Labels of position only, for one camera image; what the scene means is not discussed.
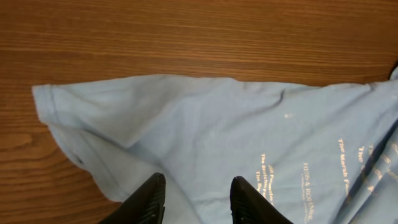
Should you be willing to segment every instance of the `folded garment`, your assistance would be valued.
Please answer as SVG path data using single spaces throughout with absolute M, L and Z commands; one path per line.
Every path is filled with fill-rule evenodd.
M 398 80 L 319 88 L 148 75 L 33 93 L 41 122 L 110 200 L 165 174 L 165 224 L 231 224 L 237 175 L 293 223 L 398 218 Z

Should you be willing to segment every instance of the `blue fabric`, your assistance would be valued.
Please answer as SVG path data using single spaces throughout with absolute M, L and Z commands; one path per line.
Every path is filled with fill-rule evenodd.
M 398 80 L 323 88 L 149 75 L 33 89 L 41 122 L 107 198 L 154 172 L 164 223 L 232 223 L 248 180 L 294 223 L 398 218 Z

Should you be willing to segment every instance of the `wooden surface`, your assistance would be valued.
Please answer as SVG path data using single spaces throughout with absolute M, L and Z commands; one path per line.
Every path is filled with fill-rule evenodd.
M 38 122 L 32 85 L 383 81 L 397 27 L 396 0 L 0 0 L 0 223 L 96 223 L 118 206 Z

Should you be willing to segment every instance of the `wood grain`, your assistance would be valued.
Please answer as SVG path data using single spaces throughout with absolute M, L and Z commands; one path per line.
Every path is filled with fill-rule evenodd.
M 396 27 L 396 0 L 0 0 L 0 223 L 96 223 L 118 206 L 38 122 L 32 85 L 383 81 Z

